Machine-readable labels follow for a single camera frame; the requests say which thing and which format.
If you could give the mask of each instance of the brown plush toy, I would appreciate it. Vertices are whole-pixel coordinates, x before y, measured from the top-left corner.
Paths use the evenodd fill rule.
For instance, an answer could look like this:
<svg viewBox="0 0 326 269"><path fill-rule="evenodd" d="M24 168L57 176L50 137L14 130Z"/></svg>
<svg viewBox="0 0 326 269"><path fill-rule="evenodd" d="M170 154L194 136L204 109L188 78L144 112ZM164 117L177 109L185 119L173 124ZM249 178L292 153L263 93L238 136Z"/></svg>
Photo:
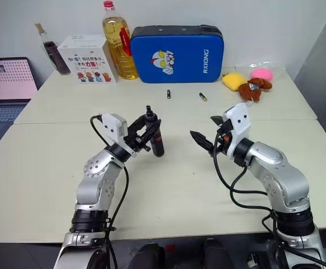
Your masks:
<svg viewBox="0 0 326 269"><path fill-rule="evenodd" d="M251 80L248 80L248 83L258 85L259 88L262 88L264 91L270 90L273 87L271 82L263 78L252 78Z"/></svg>
<svg viewBox="0 0 326 269"><path fill-rule="evenodd" d="M244 100L253 99L254 102L260 101L260 95L262 94L262 88L258 85L251 83L244 83L239 86L239 93Z"/></svg>

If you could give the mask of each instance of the yellow sponge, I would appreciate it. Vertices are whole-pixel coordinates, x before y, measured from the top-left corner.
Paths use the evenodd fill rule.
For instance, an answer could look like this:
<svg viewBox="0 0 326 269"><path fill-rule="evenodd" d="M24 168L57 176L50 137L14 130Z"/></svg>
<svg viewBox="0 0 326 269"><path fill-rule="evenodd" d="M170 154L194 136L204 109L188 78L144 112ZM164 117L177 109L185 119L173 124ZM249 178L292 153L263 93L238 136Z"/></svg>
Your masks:
<svg viewBox="0 0 326 269"><path fill-rule="evenodd" d="M223 82L230 90L238 91L239 86L246 83L246 79L240 73L229 73L223 76Z"/></svg>

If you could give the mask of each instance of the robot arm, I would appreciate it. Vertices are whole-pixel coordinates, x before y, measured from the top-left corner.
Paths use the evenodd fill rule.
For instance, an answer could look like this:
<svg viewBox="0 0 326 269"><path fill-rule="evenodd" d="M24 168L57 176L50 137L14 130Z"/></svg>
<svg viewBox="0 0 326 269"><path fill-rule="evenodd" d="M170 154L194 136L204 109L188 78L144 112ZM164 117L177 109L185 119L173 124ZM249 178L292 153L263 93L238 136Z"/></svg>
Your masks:
<svg viewBox="0 0 326 269"><path fill-rule="evenodd" d="M215 152L222 152L236 164L247 166L262 183L282 244L324 262L319 232L310 210L309 184L302 172L290 165L280 150L248 139L250 119L246 104L238 104L212 120L219 126L219 145ZM214 145L202 134L190 133L212 156ZM318 266L311 268L325 268L286 250L279 254L281 268L310 268L303 267L307 264Z"/></svg>
<svg viewBox="0 0 326 269"><path fill-rule="evenodd" d="M147 106L147 114L140 116L127 127L125 119L116 114L102 115L104 135L113 141L102 151L90 158L83 169L83 180L77 188L75 213L72 225L55 263L55 269L98 269L106 268L109 259L103 246L112 227L108 218L115 181L125 169L124 163L151 141L153 153L162 156L164 148L157 115ZM138 131L146 126L146 131Z"/></svg>

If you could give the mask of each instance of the blue case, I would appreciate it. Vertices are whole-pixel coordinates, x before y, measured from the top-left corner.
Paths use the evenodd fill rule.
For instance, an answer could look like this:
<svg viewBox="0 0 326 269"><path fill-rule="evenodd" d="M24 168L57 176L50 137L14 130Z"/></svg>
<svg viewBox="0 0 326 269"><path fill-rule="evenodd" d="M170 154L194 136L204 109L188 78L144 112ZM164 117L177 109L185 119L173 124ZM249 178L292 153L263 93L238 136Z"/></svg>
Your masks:
<svg viewBox="0 0 326 269"><path fill-rule="evenodd" d="M215 26L144 26L133 31L131 49L143 82L213 82L224 41Z"/></svg>

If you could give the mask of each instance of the printed box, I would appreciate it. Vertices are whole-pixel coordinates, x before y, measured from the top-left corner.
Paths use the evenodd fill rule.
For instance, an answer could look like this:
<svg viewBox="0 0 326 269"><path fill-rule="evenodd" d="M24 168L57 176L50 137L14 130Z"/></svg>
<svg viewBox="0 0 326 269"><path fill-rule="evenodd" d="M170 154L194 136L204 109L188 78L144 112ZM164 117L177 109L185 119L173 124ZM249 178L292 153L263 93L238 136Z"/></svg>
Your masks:
<svg viewBox="0 0 326 269"><path fill-rule="evenodd" d="M73 35L58 50L79 83L116 83L118 72L102 35Z"/></svg>

